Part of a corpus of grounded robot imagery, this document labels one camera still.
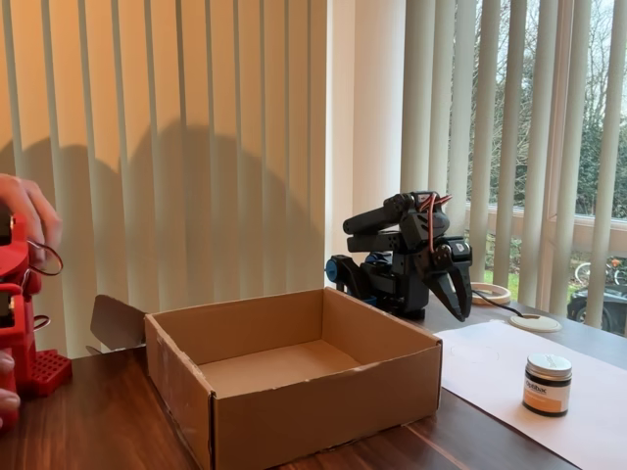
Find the person's right hand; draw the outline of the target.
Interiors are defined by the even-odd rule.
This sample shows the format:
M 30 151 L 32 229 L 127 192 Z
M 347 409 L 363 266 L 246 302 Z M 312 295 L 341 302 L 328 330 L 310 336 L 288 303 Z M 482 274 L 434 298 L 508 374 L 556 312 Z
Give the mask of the person's right hand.
M 63 222 L 34 181 L 2 173 L 1 203 L 11 212 L 24 217 L 30 240 L 53 250 L 58 249 Z

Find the person's left hand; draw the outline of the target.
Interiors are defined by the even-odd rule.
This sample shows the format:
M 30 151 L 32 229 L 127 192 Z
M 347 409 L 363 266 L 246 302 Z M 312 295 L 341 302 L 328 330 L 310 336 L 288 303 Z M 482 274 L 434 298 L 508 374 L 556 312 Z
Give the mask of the person's left hand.
M 10 351 L 1 351 L 1 431 L 6 432 L 17 422 L 21 399 L 17 393 L 15 361 Z

